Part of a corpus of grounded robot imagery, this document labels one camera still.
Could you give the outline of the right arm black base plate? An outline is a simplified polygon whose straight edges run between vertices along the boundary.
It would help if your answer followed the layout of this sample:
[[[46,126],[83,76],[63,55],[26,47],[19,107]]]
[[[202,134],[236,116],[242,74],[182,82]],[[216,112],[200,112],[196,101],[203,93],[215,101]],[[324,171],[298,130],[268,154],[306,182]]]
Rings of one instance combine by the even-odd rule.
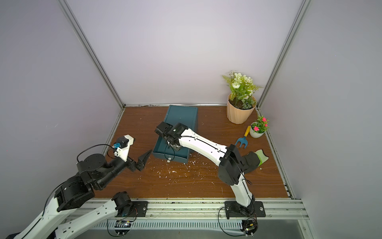
[[[261,201],[251,202],[248,207],[244,207],[236,201],[225,201],[224,207],[227,219],[266,217],[265,207]]]

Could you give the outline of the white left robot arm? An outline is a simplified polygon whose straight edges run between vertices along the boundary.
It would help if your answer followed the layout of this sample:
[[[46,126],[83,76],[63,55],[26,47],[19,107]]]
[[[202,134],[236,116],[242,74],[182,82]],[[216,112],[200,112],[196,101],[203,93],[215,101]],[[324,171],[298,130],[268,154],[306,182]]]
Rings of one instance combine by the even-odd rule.
[[[145,216],[134,205],[127,192],[118,192],[102,206],[66,224],[63,221],[94,198],[96,190],[103,190],[116,176],[128,168],[142,171],[151,155],[149,150],[134,161],[116,157],[107,162],[100,153],[92,154],[77,163],[78,173],[57,186],[48,196],[43,211],[22,232],[8,235],[9,239],[71,239],[99,222],[113,217]]]

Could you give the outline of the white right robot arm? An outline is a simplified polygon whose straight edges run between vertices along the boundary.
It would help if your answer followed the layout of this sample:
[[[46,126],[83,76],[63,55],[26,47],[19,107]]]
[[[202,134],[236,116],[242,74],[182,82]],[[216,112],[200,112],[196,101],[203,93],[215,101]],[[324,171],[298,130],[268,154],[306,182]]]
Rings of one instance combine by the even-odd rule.
[[[245,175],[269,159],[263,150],[241,155],[235,145],[215,143],[182,123],[171,125],[163,121],[156,127],[155,132],[174,151],[188,148],[212,161],[218,166],[219,179],[231,187],[242,213],[254,212],[255,198],[247,185]]]

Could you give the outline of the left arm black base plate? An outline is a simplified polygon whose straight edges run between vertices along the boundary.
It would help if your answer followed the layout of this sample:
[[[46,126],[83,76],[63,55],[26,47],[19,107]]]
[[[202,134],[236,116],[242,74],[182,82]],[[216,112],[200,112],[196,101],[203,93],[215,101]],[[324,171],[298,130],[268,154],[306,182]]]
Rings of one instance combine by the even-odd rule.
[[[148,201],[131,201],[123,204],[116,204],[116,217],[146,217],[148,210]]]

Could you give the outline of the teal drawer tray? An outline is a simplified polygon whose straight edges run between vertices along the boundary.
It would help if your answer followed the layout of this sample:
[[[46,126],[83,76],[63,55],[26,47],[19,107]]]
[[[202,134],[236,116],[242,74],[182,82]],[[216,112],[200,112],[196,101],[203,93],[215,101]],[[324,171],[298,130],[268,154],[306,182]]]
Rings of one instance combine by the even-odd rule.
[[[168,146],[166,141],[159,136],[154,146],[152,154],[155,158],[158,159],[170,160],[186,164],[188,163],[191,150],[183,147],[179,151],[176,151],[172,147]]]

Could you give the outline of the teal drawer cabinet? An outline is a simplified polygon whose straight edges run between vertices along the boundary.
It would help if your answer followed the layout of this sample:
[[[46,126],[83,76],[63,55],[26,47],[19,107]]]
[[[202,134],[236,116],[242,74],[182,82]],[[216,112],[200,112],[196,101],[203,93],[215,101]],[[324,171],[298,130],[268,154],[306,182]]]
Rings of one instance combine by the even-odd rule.
[[[182,123],[194,132],[198,132],[198,108],[189,106],[170,105],[164,122],[175,126]]]

